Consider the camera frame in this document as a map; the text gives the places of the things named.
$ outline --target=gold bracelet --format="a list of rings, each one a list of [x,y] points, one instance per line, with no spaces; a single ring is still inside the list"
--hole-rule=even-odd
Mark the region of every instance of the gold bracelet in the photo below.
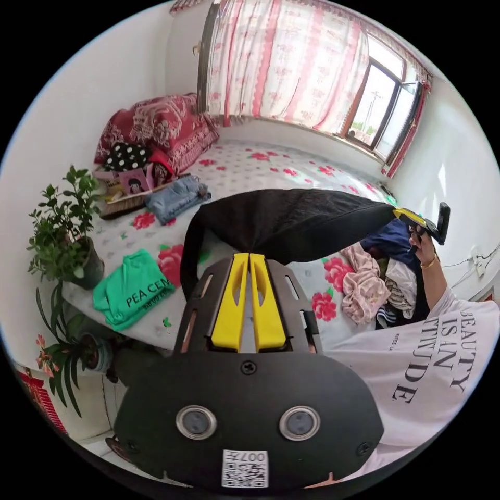
[[[427,264],[426,266],[423,266],[422,263],[420,263],[420,268],[421,269],[429,269],[430,267],[432,267],[434,265],[437,258],[438,258],[437,254],[434,254],[434,258],[432,259],[432,262],[430,264]]]

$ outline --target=red floral blanket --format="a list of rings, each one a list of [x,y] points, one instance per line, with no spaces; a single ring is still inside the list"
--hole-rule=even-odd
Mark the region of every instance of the red floral blanket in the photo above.
[[[176,175],[190,167],[219,139],[216,123],[196,113],[196,94],[167,95],[117,111],[106,124],[94,161],[102,164],[115,142],[162,150]]]

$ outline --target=qr code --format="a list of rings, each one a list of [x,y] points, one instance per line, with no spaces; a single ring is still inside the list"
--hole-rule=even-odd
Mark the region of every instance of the qr code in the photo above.
[[[267,452],[224,450],[222,486],[227,488],[267,488]]]

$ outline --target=utility pole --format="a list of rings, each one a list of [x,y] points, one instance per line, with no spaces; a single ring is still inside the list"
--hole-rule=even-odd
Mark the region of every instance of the utility pole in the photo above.
[[[368,107],[368,112],[366,113],[366,119],[363,125],[363,132],[366,132],[368,129],[368,121],[371,118],[371,112],[373,111],[373,106],[375,104],[375,101],[382,97],[377,91],[372,92],[372,95],[373,99],[371,100],[370,106]]]

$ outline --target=white t-shirt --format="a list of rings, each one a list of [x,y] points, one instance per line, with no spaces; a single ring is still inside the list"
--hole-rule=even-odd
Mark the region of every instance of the white t-shirt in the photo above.
[[[360,333],[326,351],[365,381],[384,425],[376,450],[344,480],[393,462],[448,424],[481,378],[499,332],[495,302],[461,301],[447,289],[427,320]]]

